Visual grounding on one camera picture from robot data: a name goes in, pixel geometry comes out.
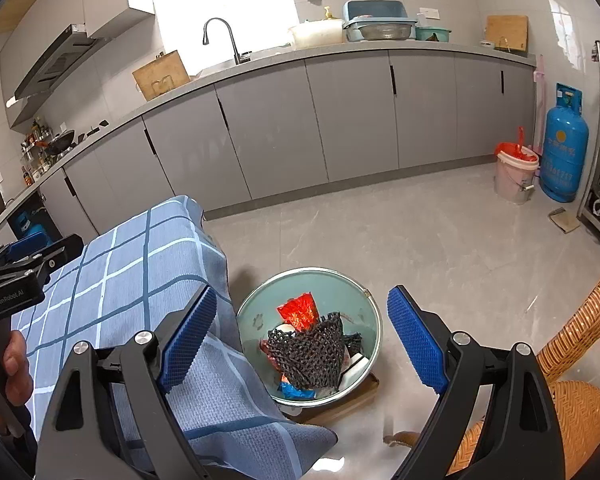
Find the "gas tank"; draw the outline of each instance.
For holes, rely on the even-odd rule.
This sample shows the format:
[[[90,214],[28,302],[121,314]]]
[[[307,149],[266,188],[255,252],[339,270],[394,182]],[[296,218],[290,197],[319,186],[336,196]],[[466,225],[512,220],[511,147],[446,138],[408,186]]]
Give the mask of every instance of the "gas tank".
[[[589,127],[582,118],[582,92],[567,85],[556,85],[556,106],[546,117],[540,187],[558,202],[576,198]]]

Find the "black faucet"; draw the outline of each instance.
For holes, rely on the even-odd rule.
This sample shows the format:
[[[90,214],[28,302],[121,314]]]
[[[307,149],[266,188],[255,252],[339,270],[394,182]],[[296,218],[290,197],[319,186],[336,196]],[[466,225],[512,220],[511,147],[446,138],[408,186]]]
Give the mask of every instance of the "black faucet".
[[[209,22],[212,22],[213,20],[220,20],[221,22],[223,22],[226,25],[226,28],[229,30],[229,38],[231,39],[231,46],[234,48],[234,59],[235,59],[236,65],[240,65],[241,63],[246,63],[247,61],[250,61],[251,60],[250,52],[245,52],[244,54],[238,53],[238,48],[235,46],[234,32],[231,30],[231,25],[229,25],[222,18],[211,18],[210,20],[206,20],[205,27],[202,31],[203,32],[202,33],[202,44],[203,45],[209,44],[209,35],[206,33],[206,26],[209,24]]]

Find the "white bucket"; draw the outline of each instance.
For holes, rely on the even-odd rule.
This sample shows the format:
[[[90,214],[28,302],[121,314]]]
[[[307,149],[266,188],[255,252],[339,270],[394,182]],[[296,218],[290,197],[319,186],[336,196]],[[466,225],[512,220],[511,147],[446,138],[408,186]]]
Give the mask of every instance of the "white bucket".
[[[539,165],[538,156],[532,150],[522,146],[522,152],[532,155],[534,160],[520,160],[500,152],[496,162],[496,193],[514,204],[523,204],[529,200],[534,188],[534,173]]]

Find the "black foam net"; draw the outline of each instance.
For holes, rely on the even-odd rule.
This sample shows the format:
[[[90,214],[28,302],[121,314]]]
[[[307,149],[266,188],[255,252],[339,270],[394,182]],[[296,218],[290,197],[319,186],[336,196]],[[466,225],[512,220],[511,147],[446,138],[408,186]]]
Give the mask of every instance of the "black foam net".
[[[344,346],[351,356],[362,354],[362,336],[359,333],[344,336]]]
[[[269,330],[269,354],[299,390],[336,388],[344,360],[344,336],[339,312],[331,312],[304,332]]]

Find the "wicker seat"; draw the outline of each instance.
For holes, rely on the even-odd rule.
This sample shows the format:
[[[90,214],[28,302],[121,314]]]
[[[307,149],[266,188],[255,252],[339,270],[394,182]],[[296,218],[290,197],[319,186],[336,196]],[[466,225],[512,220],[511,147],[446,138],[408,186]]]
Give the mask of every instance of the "wicker seat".
[[[600,282],[583,305],[538,352],[538,363],[549,383],[560,423],[566,478],[570,479],[600,443],[600,389],[581,381],[556,381],[600,338]],[[464,434],[449,473],[469,465],[482,421]],[[418,434],[403,431],[386,436],[385,443],[413,447]]]

